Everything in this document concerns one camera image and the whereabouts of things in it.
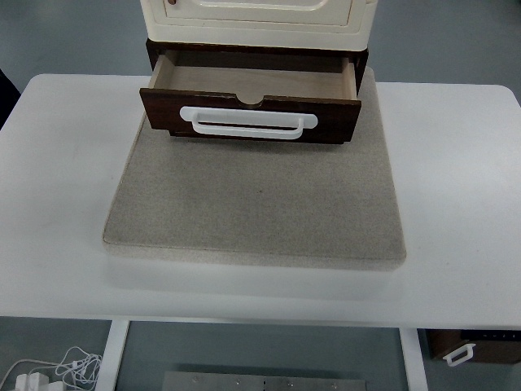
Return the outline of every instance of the white table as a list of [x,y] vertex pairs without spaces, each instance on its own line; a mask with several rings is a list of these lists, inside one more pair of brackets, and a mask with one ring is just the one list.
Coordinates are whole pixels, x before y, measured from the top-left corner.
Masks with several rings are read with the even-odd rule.
[[0,131],[0,315],[121,329],[134,319],[521,327],[521,109],[509,90],[378,84],[408,256],[375,272],[109,255],[103,225],[147,82],[29,83]]

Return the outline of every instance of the drawer handle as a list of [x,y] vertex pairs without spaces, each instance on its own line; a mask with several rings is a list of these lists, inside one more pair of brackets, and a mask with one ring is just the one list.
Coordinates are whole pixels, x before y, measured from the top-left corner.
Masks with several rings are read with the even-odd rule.
[[[219,136],[295,140],[302,135],[304,129],[312,129],[318,124],[317,116],[314,114],[295,112],[184,106],[179,114],[183,120],[192,123],[195,132]],[[245,125],[266,127],[244,127]]]
[[[447,361],[447,365],[449,367],[455,367],[455,366],[461,364],[462,362],[468,361],[474,357],[474,350],[472,350],[472,348],[474,346],[475,346],[475,344],[466,344],[466,345],[462,346],[461,348],[458,348],[458,349],[454,350],[453,352],[447,354],[446,356],[443,357],[443,359],[445,361]],[[453,359],[461,353],[466,353],[466,355],[459,358],[456,361],[453,361]]]

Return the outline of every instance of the beige mat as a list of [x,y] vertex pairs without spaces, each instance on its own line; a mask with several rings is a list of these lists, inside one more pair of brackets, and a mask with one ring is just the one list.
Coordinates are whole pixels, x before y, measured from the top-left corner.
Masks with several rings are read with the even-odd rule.
[[374,74],[350,143],[171,138],[142,124],[103,240],[126,256],[392,269],[405,259]]

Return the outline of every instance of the wooden drawer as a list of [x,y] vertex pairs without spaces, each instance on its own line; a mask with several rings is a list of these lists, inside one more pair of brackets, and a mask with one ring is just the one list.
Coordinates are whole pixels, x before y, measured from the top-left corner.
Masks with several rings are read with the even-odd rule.
[[140,90],[152,128],[185,137],[351,140],[366,56],[197,49],[158,53]]
[[[457,349],[472,345],[472,355],[467,355],[469,362],[516,364],[521,362],[520,334],[501,330],[427,330],[427,340],[431,356],[435,359],[442,359]],[[457,358],[466,353],[463,350]]]

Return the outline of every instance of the drawer front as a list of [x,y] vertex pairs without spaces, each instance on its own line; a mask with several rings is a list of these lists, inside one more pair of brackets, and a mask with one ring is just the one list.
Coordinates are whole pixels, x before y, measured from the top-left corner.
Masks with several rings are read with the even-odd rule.
[[[521,362],[521,341],[519,340],[467,338],[462,330],[427,330],[427,340],[431,356],[434,359],[444,359],[447,356],[460,358],[463,354],[466,354],[468,356],[466,361],[468,362],[503,364]],[[454,352],[457,352],[459,349],[463,351],[463,348],[467,345],[472,345],[471,355],[463,352],[456,356]]]
[[[252,114],[255,114],[255,112],[311,114],[317,118],[316,126],[312,129],[303,129],[302,135],[292,141],[303,143],[344,143],[351,140],[361,109],[360,101],[338,102],[324,100],[316,102],[311,99],[266,96],[258,107],[244,108],[234,94],[153,90],[147,88],[141,89],[140,94],[152,128],[168,130],[171,135],[184,137],[237,138],[237,136],[222,134],[198,133],[194,129],[194,124],[184,120],[181,116],[182,108],[197,107],[234,109]],[[262,138],[261,136],[254,139],[275,140],[271,137]]]
[[352,0],[163,0],[168,18],[344,26]]

